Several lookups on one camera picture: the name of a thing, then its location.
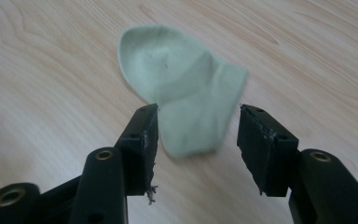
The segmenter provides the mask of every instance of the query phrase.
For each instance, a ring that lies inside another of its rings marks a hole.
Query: light green sock
[[[161,25],[127,30],[118,60],[130,86],[149,104],[158,104],[158,129],[170,155],[220,148],[246,69],[226,63],[190,35]]]

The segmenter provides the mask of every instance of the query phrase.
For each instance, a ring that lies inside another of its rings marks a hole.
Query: frayed thread
[[[151,189],[146,192],[147,198],[149,199],[149,205],[156,202],[156,200],[154,199],[156,188],[158,188],[158,186],[152,186]]]

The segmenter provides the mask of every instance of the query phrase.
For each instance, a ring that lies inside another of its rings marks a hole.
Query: black plastic part
[[[242,105],[237,145],[260,194],[286,196],[298,139],[266,111]]]
[[[69,221],[80,182],[78,176],[40,195],[30,215],[29,223],[65,224]]]
[[[311,223],[358,223],[358,183],[338,158],[318,149],[306,149],[299,157],[298,173],[303,187],[292,188],[291,201],[305,204],[306,198],[310,200],[308,206],[314,209],[312,219],[316,220]],[[309,210],[290,208],[292,214],[298,214],[295,223],[309,223],[304,221],[310,220]]]
[[[145,195],[153,202],[151,187],[158,147],[158,106],[139,108],[114,147],[89,154],[83,175],[42,195],[33,184],[0,189],[25,189],[17,203],[0,207],[0,224],[127,223],[127,195]],[[104,160],[112,151],[114,157]],[[1,203],[16,197],[8,194]]]
[[[88,155],[69,223],[127,223],[123,165],[118,148],[100,148]]]
[[[120,148],[123,156],[126,194],[152,193],[158,147],[158,106],[146,105],[136,110],[115,147]]]
[[[20,183],[0,189],[0,224],[24,224],[39,196],[34,184]]]

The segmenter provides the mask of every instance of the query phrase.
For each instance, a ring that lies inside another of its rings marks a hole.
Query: wooden table
[[[42,192],[80,175],[138,107],[117,64],[130,26],[195,36],[250,76],[239,103],[267,110],[339,157],[358,180],[358,1],[0,0],[0,188]],[[130,223],[291,223],[288,198],[259,196],[236,147],[240,110],[214,154],[159,146],[157,202],[129,198]]]

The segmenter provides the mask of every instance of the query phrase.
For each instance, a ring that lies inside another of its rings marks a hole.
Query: wood grain
[[[358,180],[358,1],[0,0],[0,188],[52,189],[112,146],[145,104],[117,43],[132,25],[180,28],[250,77],[241,103],[338,156]],[[129,198],[130,223],[291,223],[288,198],[259,196],[236,147],[170,158],[159,146],[157,202]]]

